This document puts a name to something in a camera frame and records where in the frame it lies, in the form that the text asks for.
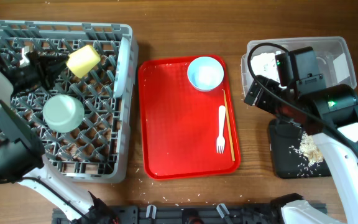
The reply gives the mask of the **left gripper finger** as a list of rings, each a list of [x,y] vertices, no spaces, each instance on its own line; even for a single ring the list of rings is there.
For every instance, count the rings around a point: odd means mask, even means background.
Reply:
[[[46,89],[52,89],[55,86],[55,80],[67,68],[66,62],[48,64],[45,68],[45,84]]]
[[[39,57],[39,60],[43,62],[66,62],[68,59],[69,56],[65,54],[41,55]]]

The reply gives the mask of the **white paper napkin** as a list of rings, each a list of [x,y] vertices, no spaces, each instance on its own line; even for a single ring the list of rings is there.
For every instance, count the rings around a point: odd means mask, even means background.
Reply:
[[[253,56],[250,62],[255,75],[263,75],[276,82],[280,81],[274,53]]]

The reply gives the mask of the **yellow plastic cup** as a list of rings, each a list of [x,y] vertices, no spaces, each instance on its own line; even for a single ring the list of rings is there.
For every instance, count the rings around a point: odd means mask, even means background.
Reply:
[[[78,78],[87,75],[99,62],[99,53],[90,45],[76,50],[68,56],[66,65],[68,69]]]

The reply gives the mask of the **wooden chopstick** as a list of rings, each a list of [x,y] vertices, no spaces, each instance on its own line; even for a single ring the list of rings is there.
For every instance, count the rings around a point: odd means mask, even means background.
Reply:
[[[228,135],[229,135],[229,145],[230,145],[230,149],[231,149],[231,159],[233,162],[235,162],[236,158],[235,158],[235,154],[234,154],[234,146],[233,146],[233,141],[232,141],[231,123],[230,123],[230,119],[229,119],[229,111],[228,111],[226,92],[224,89],[222,89],[222,91],[223,91],[223,97],[224,97],[224,105],[225,105],[225,109],[226,109],[226,121],[227,121]]]

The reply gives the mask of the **green bowl with rice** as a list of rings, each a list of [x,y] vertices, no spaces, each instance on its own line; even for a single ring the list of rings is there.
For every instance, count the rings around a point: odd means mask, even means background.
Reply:
[[[56,95],[46,101],[42,114],[47,126],[58,133],[69,133],[82,122],[85,109],[80,100]]]

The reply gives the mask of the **small green saucer bowl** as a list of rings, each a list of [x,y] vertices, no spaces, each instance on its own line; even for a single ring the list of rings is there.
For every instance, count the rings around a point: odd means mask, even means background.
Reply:
[[[222,83],[224,69],[215,58],[198,57],[189,64],[187,77],[195,89],[211,91]]]

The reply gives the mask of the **white plastic fork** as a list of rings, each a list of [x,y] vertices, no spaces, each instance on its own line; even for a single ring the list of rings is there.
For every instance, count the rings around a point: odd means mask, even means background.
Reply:
[[[222,154],[225,148],[225,138],[224,138],[224,122],[226,119],[226,107],[224,105],[219,106],[218,108],[218,136],[216,139],[216,152]]]

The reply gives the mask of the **light blue round plate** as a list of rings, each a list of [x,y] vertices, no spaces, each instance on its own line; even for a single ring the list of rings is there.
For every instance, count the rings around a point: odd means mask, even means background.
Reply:
[[[116,67],[116,76],[114,81],[113,97],[120,98],[124,93],[127,73],[129,70],[129,60],[130,60],[130,42],[127,38],[123,37],[121,39],[121,44],[119,48],[119,54],[117,57],[117,67]]]

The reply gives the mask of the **pile of leftover rice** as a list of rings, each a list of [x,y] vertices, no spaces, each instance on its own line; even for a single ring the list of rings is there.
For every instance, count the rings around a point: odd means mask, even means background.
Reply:
[[[311,177],[318,175],[317,168],[324,162],[322,152],[314,143],[312,136],[302,133],[299,146],[290,146],[290,154],[294,154],[296,159],[301,159],[296,165],[296,177]]]

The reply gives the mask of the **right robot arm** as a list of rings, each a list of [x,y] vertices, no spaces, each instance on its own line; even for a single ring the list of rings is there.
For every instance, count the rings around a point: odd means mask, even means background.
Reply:
[[[328,87],[312,47],[275,56],[279,81],[256,75],[247,59],[252,87],[248,105],[301,126],[323,154],[348,223],[358,223],[358,96],[348,85]]]

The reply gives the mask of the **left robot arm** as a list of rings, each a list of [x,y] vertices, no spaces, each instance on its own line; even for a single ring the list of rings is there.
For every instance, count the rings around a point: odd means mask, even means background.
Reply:
[[[38,192],[55,204],[71,223],[119,223],[100,198],[63,176],[49,162],[41,139],[11,109],[12,96],[40,87],[50,89],[59,74],[71,63],[81,63],[90,71],[89,58],[69,55],[40,55],[23,52],[19,66],[9,68],[0,61],[0,184],[18,183]]]

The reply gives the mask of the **grey plastic dishwasher rack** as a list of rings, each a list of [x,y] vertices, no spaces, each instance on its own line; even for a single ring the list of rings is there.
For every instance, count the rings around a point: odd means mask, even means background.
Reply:
[[[121,39],[130,42],[129,70],[124,93],[113,97]],[[0,58],[17,68],[21,49],[32,47],[40,55],[68,55],[85,45],[101,61],[83,78],[65,69],[51,90],[39,88],[11,99],[12,110],[39,138],[49,161],[63,175],[82,182],[118,183],[126,176],[131,128],[132,89],[137,66],[137,45],[127,24],[0,20]],[[50,129],[42,109],[56,95],[81,101],[85,115],[69,133]]]

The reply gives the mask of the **clear plastic waste bin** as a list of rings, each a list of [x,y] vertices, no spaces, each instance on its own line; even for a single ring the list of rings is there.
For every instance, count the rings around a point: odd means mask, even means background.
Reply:
[[[266,39],[250,41],[247,53],[242,57],[244,94],[256,77],[250,61],[262,53],[275,54],[279,87],[294,90],[296,97],[341,84],[351,88],[357,86],[351,56],[342,37]],[[333,60],[341,54],[346,55],[350,77],[338,83]]]

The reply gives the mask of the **black rectangular tray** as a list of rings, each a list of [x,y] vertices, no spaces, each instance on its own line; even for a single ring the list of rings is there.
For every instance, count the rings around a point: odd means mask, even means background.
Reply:
[[[270,151],[273,162],[273,169],[276,175],[282,179],[296,179],[296,165],[301,159],[296,159],[294,154],[290,154],[290,146],[299,146],[302,133],[301,127],[273,119],[268,124],[268,136],[270,142]],[[327,177],[331,173],[324,160],[321,167],[317,168],[318,175],[311,177]]]

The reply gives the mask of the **white label on bin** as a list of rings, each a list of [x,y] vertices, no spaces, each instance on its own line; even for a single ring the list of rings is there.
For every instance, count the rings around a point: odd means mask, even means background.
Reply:
[[[350,77],[346,55],[341,54],[333,60],[334,70],[336,72],[336,80],[338,83]]]

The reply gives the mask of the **red plastic serving tray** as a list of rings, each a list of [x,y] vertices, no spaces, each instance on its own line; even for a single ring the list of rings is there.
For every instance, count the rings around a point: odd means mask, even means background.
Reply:
[[[230,174],[241,163],[227,77],[215,89],[195,89],[187,77],[194,56],[148,60],[138,70],[142,151],[146,174],[155,180]],[[226,92],[236,161],[231,159],[227,121],[225,148],[216,152],[218,108]]]

